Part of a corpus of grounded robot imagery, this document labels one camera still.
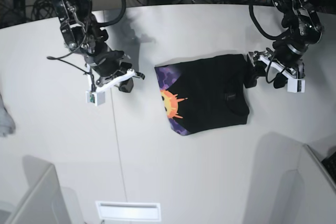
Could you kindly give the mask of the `white partition panel left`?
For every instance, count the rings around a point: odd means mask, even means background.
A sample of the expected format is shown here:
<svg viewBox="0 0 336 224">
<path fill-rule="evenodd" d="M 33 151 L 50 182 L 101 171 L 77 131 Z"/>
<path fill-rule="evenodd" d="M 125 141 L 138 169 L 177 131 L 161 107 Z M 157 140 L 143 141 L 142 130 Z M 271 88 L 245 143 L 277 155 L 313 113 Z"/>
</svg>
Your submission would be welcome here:
<svg viewBox="0 0 336 224">
<path fill-rule="evenodd" d="M 19 201 L 1 201 L 1 223 L 72 223 L 55 166 L 48 164 Z"/>
</svg>

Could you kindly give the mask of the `grey cloth at left edge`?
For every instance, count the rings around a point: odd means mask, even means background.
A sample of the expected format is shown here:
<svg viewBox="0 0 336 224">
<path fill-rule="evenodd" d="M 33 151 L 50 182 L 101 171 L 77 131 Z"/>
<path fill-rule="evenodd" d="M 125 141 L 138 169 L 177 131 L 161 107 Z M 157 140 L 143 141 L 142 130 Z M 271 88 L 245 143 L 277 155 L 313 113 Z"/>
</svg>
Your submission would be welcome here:
<svg viewBox="0 0 336 224">
<path fill-rule="evenodd" d="M 10 134 L 15 133 L 16 125 L 13 118 L 6 110 L 2 97 L 0 104 L 1 104 L 1 113 L 0 113 L 1 137 L 6 137 Z"/>
</svg>

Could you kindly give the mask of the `black T-shirt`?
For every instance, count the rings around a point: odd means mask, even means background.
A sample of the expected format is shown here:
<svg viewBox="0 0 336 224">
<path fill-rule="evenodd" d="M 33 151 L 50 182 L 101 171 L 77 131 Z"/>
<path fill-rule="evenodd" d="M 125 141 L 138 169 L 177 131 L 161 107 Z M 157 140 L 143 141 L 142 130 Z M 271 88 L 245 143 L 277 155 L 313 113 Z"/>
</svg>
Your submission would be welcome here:
<svg viewBox="0 0 336 224">
<path fill-rule="evenodd" d="M 171 129 L 187 136 L 246 124 L 250 113 L 243 91 L 246 69 L 241 54 L 156 66 Z"/>
</svg>

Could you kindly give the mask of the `white partition panel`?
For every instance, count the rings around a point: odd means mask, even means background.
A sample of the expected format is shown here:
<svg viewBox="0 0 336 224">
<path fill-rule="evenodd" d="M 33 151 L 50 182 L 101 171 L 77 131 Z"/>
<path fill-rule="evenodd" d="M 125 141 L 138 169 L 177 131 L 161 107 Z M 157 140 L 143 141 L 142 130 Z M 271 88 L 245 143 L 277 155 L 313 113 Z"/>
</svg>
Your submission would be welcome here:
<svg viewBox="0 0 336 224">
<path fill-rule="evenodd" d="M 302 147 L 298 172 L 303 197 L 295 223 L 335 223 L 335 182 L 308 145 Z"/>
<path fill-rule="evenodd" d="M 72 223 L 55 166 L 48 164 L 19 201 L 1 201 L 1 223 Z"/>
</svg>

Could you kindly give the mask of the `white partition panel right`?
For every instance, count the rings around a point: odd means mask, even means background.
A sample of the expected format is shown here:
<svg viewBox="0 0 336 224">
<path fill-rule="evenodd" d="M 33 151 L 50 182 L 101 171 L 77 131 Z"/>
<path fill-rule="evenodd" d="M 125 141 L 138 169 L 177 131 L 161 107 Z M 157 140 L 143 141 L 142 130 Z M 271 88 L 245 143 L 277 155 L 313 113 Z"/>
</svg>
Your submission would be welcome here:
<svg viewBox="0 0 336 224">
<path fill-rule="evenodd" d="M 295 223 L 335 223 L 335 182 L 308 145 L 302 147 L 298 172 L 303 197 Z"/>
</svg>

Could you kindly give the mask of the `black keyboard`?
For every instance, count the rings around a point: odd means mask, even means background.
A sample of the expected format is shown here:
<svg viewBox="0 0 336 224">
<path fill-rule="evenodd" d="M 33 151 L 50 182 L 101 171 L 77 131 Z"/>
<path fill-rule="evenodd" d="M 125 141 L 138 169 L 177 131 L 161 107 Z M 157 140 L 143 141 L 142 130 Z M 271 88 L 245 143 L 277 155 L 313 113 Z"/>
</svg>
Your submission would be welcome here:
<svg viewBox="0 0 336 224">
<path fill-rule="evenodd" d="M 328 174 L 331 176 L 331 178 L 336 181 L 336 153 L 333 153 L 328 158 L 325 158 L 322 161 L 322 165 L 327 170 Z"/>
</svg>

